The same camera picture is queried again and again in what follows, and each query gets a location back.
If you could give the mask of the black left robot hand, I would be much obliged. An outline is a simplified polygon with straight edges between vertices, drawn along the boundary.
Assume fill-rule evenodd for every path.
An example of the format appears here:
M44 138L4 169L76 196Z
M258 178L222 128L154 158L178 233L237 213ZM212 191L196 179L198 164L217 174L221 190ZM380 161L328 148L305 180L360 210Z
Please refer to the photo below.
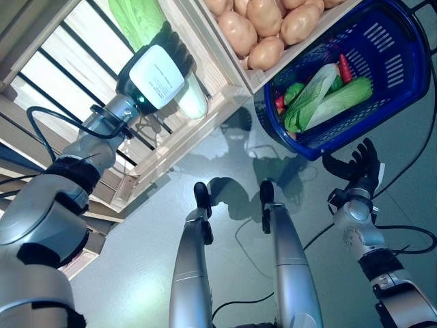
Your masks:
M194 63L185 43L165 21L121 69L116 92L129 97L141 114L155 113L182 90Z

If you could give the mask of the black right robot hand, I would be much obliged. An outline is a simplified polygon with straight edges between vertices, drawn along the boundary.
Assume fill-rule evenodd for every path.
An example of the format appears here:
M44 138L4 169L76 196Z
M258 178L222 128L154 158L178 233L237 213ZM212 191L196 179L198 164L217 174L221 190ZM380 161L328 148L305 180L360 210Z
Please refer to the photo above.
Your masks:
M324 168L332 175L348 181L347 188L362 187L373 197L379 184L380 160L369 138L357 145L349 162L336 159L331 154L322 156Z

